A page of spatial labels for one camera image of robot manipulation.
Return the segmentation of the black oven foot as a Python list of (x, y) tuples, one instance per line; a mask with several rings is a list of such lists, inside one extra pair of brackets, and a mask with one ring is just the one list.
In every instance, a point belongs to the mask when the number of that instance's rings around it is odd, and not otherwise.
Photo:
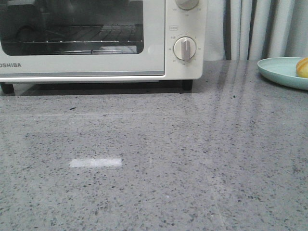
[(193, 80), (183, 80), (182, 89), (185, 91), (191, 91), (193, 87)]
[(0, 86), (1, 86), (2, 92), (4, 94), (13, 94), (14, 93), (13, 84), (1, 83)]

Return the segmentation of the golden croissant bread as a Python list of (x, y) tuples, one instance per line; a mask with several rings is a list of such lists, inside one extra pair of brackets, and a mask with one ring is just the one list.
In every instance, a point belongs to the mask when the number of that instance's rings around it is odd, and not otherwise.
[(301, 59), (296, 64), (296, 76), (302, 78), (308, 78), (308, 58)]

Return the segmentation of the grey curtain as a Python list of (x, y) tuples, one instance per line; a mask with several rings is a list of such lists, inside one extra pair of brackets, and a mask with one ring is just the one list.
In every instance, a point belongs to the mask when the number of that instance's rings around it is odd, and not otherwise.
[(210, 0), (204, 59), (307, 57), (306, 0)]

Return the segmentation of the black right oven foot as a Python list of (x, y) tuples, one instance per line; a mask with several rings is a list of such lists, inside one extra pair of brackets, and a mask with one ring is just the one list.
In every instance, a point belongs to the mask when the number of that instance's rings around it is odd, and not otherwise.
[(183, 80), (182, 89), (185, 91), (191, 91), (193, 87), (193, 80)]

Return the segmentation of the lower timer knob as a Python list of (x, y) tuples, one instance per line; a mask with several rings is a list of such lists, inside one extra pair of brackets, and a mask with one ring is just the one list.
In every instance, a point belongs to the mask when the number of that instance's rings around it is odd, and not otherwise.
[(181, 37), (175, 42), (173, 52), (178, 59), (187, 62), (195, 55), (196, 43), (190, 37)]

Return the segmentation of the glass oven door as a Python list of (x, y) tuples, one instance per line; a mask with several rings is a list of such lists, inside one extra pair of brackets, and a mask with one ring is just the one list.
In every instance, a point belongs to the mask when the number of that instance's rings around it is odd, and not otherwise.
[(0, 45), (0, 76), (87, 77), (162, 75), (165, 70), (165, 2), (163, 0), (3, 0), (0, 40), (30, 27), (143, 26), (139, 54), (7, 55)]

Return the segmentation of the upper temperature knob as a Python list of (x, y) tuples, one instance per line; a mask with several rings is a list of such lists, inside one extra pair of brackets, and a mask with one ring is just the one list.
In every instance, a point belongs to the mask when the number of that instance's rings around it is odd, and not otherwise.
[(175, 2), (180, 9), (188, 11), (196, 7), (199, 0), (175, 0)]

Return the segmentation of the white toaster oven body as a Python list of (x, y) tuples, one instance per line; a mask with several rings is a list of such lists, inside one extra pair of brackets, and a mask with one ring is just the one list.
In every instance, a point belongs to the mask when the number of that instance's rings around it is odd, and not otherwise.
[[(87, 76), (87, 77), (13, 77), (2, 78), (0, 83), (112, 83), (154, 82), (164, 80), (195, 80), (203, 73), (205, 23), (207, 1), (200, 0), (191, 10), (180, 9), (175, 0), (163, 0), (165, 6), (165, 70), (162, 75)], [(173, 46), (181, 37), (190, 37), (196, 43), (195, 55), (189, 61), (178, 59)]]

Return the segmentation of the black left oven foot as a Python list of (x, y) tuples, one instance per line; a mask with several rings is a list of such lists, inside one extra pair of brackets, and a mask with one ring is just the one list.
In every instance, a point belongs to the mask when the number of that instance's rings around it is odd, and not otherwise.
[(14, 93), (13, 84), (1, 83), (0, 86), (1, 86), (2, 92), (4, 94), (13, 94)]

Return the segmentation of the teal plate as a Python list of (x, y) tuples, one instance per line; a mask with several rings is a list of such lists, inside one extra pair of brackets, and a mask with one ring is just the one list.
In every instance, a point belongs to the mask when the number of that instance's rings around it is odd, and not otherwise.
[(260, 74), (274, 83), (298, 90), (308, 90), (308, 79), (296, 75), (296, 64), (302, 57), (277, 57), (258, 61)]

